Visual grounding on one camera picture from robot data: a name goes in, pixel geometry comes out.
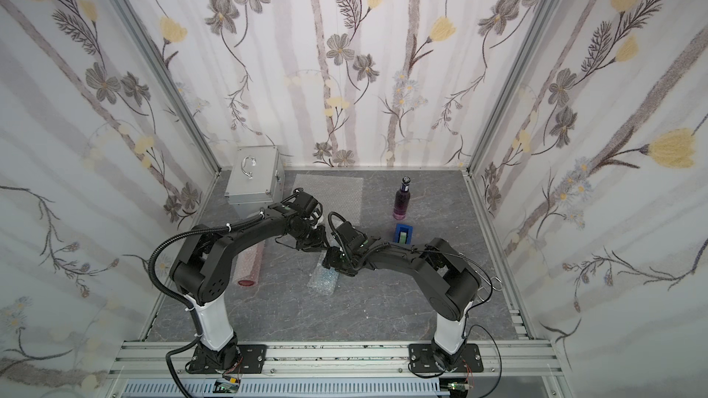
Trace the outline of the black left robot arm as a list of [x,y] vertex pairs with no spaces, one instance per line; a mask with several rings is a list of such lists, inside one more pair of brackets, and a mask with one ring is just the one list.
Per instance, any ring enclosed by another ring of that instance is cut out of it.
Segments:
[[[186,307],[197,342],[221,352],[237,343],[224,300],[233,261],[254,245],[283,236],[296,240],[297,251],[322,252],[328,247],[322,218],[322,204],[298,188],[247,219],[218,228],[193,228],[167,239],[149,258],[149,280],[161,293]],[[170,269],[169,279],[175,285],[170,289],[157,276],[156,264],[160,255],[178,241],[184,244]]]

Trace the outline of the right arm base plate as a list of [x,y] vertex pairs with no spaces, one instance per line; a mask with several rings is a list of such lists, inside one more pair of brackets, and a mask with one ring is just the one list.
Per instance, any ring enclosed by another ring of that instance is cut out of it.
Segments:
[[415,374],[481,373],[484,370],[479,346],[475,344],[464,344],[453,355],[433,343],[411,344],[407,351],[410,369]]

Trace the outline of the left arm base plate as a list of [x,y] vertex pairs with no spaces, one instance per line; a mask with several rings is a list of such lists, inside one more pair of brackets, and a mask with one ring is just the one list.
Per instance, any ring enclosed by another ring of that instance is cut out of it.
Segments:
[[185,366],[190,374],[260,374],[267,356],[267,345],[227,345],[214,351],[198,343],[192,360]]

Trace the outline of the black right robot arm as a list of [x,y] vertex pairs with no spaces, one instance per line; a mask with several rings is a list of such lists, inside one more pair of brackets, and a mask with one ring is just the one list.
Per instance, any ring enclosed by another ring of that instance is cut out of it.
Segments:
[[361,270],[389,270],[410,276],[437,313],[433,346],[455,359],[466,344],[468,312],[474,306],[481,279],[447,241],[436,238],[425,245],[357,239],[351,246],[331,247],[324,268],[346,276]]

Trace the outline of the blue tape dispenser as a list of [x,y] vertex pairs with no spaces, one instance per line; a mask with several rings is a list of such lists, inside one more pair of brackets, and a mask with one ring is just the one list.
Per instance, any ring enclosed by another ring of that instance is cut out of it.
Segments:
[[413,228],[405,224],[397,224],[395,229],[394,241],[397,244],[411,244]]

